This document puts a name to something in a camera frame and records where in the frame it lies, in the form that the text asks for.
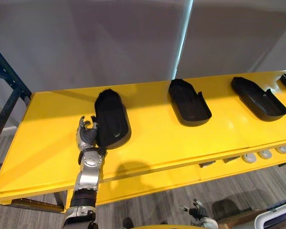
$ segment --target metal forearm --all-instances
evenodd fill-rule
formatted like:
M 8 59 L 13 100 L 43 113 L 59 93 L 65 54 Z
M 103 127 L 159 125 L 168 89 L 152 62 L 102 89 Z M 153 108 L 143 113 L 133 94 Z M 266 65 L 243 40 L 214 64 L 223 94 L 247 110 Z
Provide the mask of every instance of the metal forearm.
M 76 133 L 76 142 L 80 150 L 78 163 L 80 172 L 77 175 L 70 208 L 65 213 L 63 229 L 96 229 L 95 202 L 99 184 L 99 173 L 103 156 L 98 148 L 94 147 L 97 134 L 97 123 L 91 129 L 80 118 Z
M 82 188 L 90 188 L 97 191 L 102 156 L 97 149 L 91 148 L 90 150 L 85 150 L 82 155 L 81 168 L 76 179 L 74 191 Z

